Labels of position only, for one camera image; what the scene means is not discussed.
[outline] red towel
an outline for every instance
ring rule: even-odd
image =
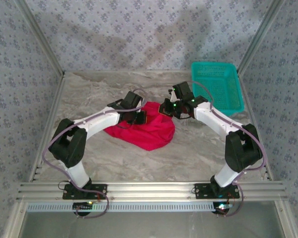
[[[147,102],[142,108],[147,112],[146,124],[130,125],[123,121],[119,123],[122,128],[115,125],[104,131],[148,151],[163,147],[172,140],[175,126],[171,117],[159,113],[159,106],[159,103]]]

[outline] wallpaper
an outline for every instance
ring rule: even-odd
[[[0,0],[0,237],[27,181],[58,76],[13,1]]]
[[[298,221],[298,0],[286,1],[242,78]]]
[[[65,71],[239,65],[271,0],[27,0]]]

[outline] patterned wall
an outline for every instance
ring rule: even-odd
[[[67,71],[239,65],[271,0],[27,0]]]
[[[298,0],[286,1],[242,78],[298,220]]]
[[[13,1],[0,0],[0,237],[27,181],[58,82]]]

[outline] plastic basket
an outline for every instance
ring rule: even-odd
[[[244,110],[244,101],[239,85],[236,67],[231,63],[194,62],[192,80],[202,83],[214,98],[214,107],[230,116]],[[209,101],[209,95],[197,84],[193,84],[195,97],[203,96]]]

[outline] white cable tray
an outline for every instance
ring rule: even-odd
[[[27,212],[73,212],[72,202],[30,202]],[[86,212],[102,212],[106,202],[93,204]],[[210,212],[215,211],[213,202],[114,202],[108,212]]]

